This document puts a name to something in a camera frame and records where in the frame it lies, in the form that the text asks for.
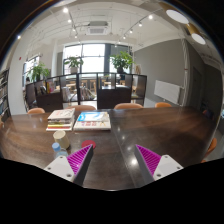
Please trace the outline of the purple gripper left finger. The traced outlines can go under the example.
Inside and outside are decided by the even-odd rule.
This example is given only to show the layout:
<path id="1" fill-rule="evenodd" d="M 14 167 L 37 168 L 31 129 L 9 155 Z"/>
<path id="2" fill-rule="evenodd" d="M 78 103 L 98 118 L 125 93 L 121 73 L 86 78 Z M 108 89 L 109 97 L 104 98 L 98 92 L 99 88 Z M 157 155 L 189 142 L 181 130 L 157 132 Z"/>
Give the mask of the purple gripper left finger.
<path id="1" fill-rule="evenodd" d="M 44 170 L 82 186 L 92 156 L 93 145 L 89 144 L 69 156 L 58 156 Z"/>

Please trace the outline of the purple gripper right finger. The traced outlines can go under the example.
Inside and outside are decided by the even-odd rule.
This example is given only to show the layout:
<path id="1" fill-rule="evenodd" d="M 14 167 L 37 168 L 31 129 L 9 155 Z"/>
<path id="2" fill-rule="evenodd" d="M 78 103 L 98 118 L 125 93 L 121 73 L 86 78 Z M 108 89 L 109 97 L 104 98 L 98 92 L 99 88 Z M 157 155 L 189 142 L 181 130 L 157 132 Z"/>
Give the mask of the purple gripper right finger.
<path id="1" fill-rule="evenodd" d="M 145 184 L 152 183 L 182 169 L 182 166 L 169 155 L 157 153 L 136 145 L 134 151 Z"/>

